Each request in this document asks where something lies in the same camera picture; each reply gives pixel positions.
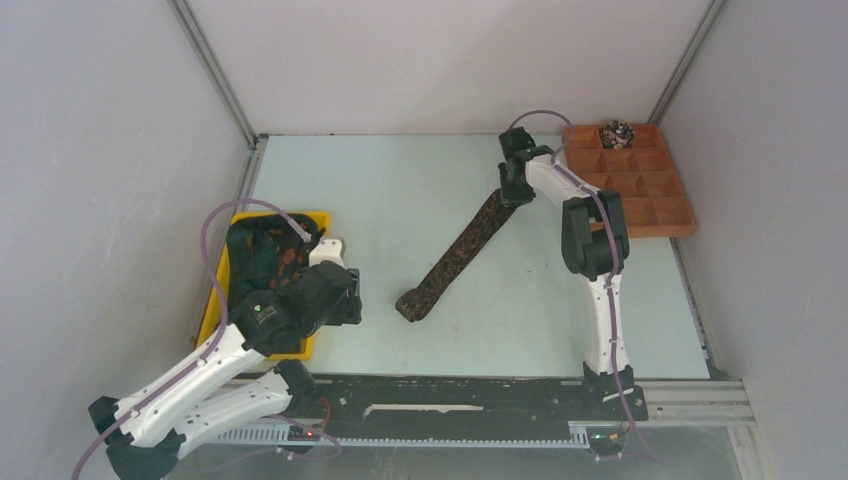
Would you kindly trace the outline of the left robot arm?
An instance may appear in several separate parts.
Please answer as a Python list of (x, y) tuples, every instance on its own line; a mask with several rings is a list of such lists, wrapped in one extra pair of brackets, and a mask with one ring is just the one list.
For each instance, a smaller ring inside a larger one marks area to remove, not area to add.
[(323, 326), (361, 322), (360, 275), (323, 261), (273, 289), (246, 294), (215, 335), (138, 392), (92, 402), (89, 415), (121, 479), (162, 479), (189, 453), (256, 419), (304, 416), (316, 384), (301, 361), (282, 360), (258, 379), (217, 391)]

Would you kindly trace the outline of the dark key-patterned tie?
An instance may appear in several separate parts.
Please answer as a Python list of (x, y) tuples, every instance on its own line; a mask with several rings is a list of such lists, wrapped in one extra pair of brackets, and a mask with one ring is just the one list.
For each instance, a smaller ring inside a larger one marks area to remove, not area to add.
[(501, 189), (494, 190), (418, 285), (396, 300), (396, 311), (410, 323), (423, 320), (515, 211), (504, 203)]

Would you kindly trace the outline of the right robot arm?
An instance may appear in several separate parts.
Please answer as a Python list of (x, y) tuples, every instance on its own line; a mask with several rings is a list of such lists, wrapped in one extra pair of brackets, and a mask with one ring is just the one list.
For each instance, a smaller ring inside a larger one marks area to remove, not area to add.
[(509, 128), (498, 140), (504, 156), (501, 203), (519, 207), (542, 194), (560, 208), (561, 255), (583, 282), (590, 313), (581, 402), (591, 416), (606, 418), (634, 391), (620, 306), (630, 252), (622, 196), (580, 178), (557, 160), (558, 151), (538, 145), (522, 127)]

